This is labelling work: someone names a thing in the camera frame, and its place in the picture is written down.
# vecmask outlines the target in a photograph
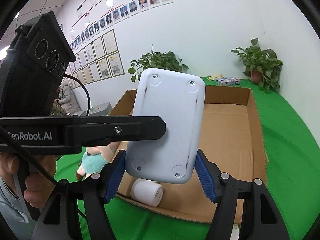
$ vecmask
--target light blue sleeve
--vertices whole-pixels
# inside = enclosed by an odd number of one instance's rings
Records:
[[[0,211],[19,240],[30,240],[36,221],[23,213],[20,200],[15,197],[0,177]]]

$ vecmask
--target white wall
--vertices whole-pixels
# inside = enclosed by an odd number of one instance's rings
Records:
[[[69,30],[78,19],[76,9],[83,1],[68,0],[57,16],[69,42]],[[114,4],[116,7],[130,1],[114,0]],[[87,0],[82,12],[90,6]],[[104,0],[90,10],[91,22],[106,12]],[[172,4],[152,8],[114,25],[126,75],[87,85],[92,105],[110,101],[114,106],[127,89],[137,87],[127,70],[131,60],[150,52],[151,45],[157,51],[175,52],[190,67],[191,74],[244,77],[244,67],[229,51],[249,45],[251,38],[259,37],[264,43],[262,21],[257,14],[258,7],[252,6],[252,0],[173,0]],[[83,17],[74,27],[75,34],[84,29]],[[80,106],[86,109],[82,89],[76,89],[75,94]]]
[[[284,62],[281,95],[320,145],[320,39],[291,0],[258,0],[268,45]]]

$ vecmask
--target white cylinder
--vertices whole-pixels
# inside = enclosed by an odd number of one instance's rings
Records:
[[[130,197],[145,205],[156,207],[163,196],[163,186],[151,180],[137,179],[130,191]]]

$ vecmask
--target green plant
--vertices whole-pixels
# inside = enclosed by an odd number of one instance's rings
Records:
[[[279,91],[279,77],[283,63],[277,59],[277,54],[272,49],[262,50],[257,43],[258,39],[252,39],[252,46],[246,49],[236,48],[231,50],[231,52],[236,53],[240,57],[240,62],[243,61],[245,65],[243,73],[247,77],[250,77],[253,69],[262,73],[262,81],[260,81],[259,87],[263,88],[266,93],[269,92],[270,88]]]
[[[142,72],[147,68],[161,68],[183,72],[184,69],[188,69],[188,66],[180,64],[181,61],[182,59],[177,59],[171,51],[165,53],[153,52],[151,47],[151,53],[142,55],[138,60],[131,61],[131,68],[128,69],[128,73],[134,74],[134,76],[131,77],[131,81],[134,83],[137,78],[140,80]]]

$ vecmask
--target plant pot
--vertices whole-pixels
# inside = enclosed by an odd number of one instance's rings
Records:
[[[258,85],[259,82],[262,81],[262,73],[257,69],[251,70],[251,82],[255,85]]]

